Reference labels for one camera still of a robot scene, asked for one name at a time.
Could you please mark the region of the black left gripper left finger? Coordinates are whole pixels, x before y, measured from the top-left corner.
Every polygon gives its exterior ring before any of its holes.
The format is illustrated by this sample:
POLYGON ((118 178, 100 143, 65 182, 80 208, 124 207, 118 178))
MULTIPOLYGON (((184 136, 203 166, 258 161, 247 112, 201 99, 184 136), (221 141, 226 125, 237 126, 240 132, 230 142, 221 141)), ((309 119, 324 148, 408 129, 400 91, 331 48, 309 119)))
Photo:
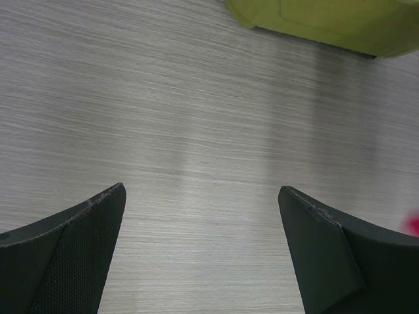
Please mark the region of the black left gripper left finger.
POLYGON ((1 234, 2 313, 97 313, 126 205, 117 183, 1 234))

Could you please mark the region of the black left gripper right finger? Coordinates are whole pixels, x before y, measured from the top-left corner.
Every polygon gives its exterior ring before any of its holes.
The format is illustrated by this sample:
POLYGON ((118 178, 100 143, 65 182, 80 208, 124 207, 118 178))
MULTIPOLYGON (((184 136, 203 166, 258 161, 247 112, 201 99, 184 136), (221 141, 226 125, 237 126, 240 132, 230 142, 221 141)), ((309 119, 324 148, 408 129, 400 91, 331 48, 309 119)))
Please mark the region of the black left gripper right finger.
POLYGON ((418 238, 291 187, 280 215, 305 313, 417 313, 418 238))

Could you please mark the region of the red t shirt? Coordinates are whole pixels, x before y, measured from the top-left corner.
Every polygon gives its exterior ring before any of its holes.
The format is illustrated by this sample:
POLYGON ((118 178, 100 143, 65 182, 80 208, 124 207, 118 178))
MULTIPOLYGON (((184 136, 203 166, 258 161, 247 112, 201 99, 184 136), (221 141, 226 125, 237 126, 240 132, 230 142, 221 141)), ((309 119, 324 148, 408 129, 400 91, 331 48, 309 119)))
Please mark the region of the red t shirt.
POLYGON ((419 212, 417 209, 409 212, 405 216, 401 229, 410 236, 419 237, 419 212))

